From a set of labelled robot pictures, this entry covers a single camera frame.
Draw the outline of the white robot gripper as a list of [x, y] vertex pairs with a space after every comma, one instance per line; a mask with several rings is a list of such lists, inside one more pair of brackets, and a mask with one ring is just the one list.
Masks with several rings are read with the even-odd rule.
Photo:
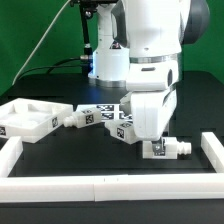
[[155, 92], [129, 92], [120, 100], [126, 115], [132, 116], [134, 132], [140, 140], [157, 141], [164, 145], [162, 136], [177, 105], [176, 89]]

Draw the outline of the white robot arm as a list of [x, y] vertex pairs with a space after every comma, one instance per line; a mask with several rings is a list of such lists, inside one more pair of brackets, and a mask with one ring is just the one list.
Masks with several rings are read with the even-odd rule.
[[209, 24], [206, 0], [95, 0], [98, 46], [92, 83], [124, 87], [131, 122], [108, 121], [110, 134], [129, 144], [161, 138], [177, 105], [179, 56]]

